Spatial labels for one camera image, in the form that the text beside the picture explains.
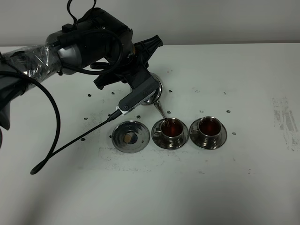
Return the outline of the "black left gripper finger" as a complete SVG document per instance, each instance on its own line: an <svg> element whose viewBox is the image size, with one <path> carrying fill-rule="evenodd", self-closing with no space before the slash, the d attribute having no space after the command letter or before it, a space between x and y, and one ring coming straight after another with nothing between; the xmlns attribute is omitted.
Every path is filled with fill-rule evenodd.
<svg viewBox="0 0 300 225"><path fill-rule="evenodd" d="M127 83L123 76L118 76L117 74L110 72L108 74L99 75L95 80L94 84L100 90L102 90L105 86L111 85L117 82Z"/></svg>
<svg viewBox="0 0 300 225"><path fill-rule="evenodd" d="M155 35L144 41L140 41L134 44L135 54L140 59L141 63L148 68L148 61L154 54L154 52L163 46L163 42L158 35Z"/></svg>

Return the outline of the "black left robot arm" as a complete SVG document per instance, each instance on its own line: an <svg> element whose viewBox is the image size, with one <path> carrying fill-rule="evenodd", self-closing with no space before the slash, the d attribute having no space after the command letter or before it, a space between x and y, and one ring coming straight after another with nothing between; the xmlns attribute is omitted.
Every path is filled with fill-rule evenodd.
<svg viewBox="0 0 300 225"><path fill-rule="evenodd" d="M109 116L125 115L153 95L160 85L148 71L148 60L163 45L159 36L133 43L133 31L101 8L93 7L73 24L29 46L0 57L0 125L10 128L10 102L53 74L96 75L99 89L123 82L131 92Z"/></svg>

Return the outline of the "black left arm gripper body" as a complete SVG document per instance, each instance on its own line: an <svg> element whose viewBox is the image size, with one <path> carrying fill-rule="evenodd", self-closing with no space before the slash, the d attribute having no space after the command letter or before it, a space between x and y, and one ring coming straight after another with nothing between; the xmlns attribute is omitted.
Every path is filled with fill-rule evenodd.
<svg viewBox="0 0 300 225"><path fill-rule="evenodd" d="M113 71L113 73L117 74L118 76L123 76L125 78L125 74L127 74L131 69L138 68L139 66L144 66L135 54L135 47L133 49L134 54L129 57L129 62L118 67L116 70Z"/></svg>

